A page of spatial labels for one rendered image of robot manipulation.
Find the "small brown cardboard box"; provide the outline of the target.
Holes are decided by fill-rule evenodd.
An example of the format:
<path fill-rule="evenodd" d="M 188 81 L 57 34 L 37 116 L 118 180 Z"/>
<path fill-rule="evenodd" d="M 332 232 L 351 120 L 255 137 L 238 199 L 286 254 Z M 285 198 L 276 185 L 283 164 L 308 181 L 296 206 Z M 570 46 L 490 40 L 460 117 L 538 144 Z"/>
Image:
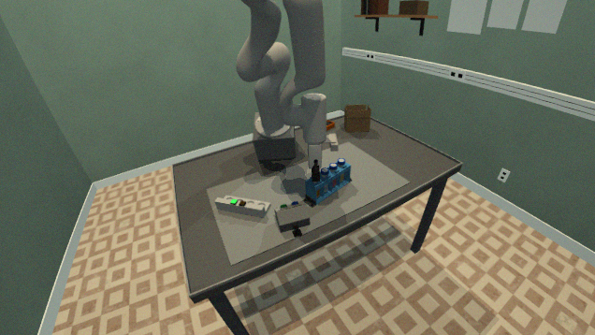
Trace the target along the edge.
<path fill-rule="evenodd" d="M 346 132 L 370 132 L 371 108 L 368 105 L 344 106 L 344 127 Z"/>

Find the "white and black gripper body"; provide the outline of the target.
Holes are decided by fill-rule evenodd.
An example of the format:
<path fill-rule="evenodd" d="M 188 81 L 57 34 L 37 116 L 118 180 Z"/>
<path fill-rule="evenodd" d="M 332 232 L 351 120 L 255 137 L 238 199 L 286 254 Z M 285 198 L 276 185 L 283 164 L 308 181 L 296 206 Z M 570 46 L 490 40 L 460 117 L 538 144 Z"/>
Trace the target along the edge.
<path fill-rule="evenodd" d="M 308 144 L 308 165 L 309 168 L 314 166 L 314 161 L 317 160 L 317 164 L 319 167 L 322 167 L 322 144 L 323 143 L 310 143 L 305 141 Z"/>

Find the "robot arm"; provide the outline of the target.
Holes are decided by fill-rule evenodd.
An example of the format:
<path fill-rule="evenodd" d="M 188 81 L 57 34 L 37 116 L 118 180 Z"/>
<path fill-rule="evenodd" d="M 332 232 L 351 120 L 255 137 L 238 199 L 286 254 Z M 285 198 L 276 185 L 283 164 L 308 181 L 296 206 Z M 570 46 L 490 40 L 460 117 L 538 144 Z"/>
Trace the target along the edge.
<path fill-rule="evenodd" d="M 337 152 L 336 134 L 327 135 L 327 97 L 306 94 L 301 97 L 301 105 L 293 103 L 295 95 L 321 86 L 326 79 L 322 0 L 283 0 L 296 76 L 288 81 L 282 93 L 280 87 L 291 56 L 283 43 L 275 42 L 281 10 L 272 0 L 241 1 L 251 10 L 251 32 L 239 52 L 236 69 L 242 80 L 258 80 L 254 87 L 260 115 L 255 122 L 256 131 L 264 137 L 276 138 L 291 126 L 301 126 L 305 141 L 329 143 L 330 150 Z"/>

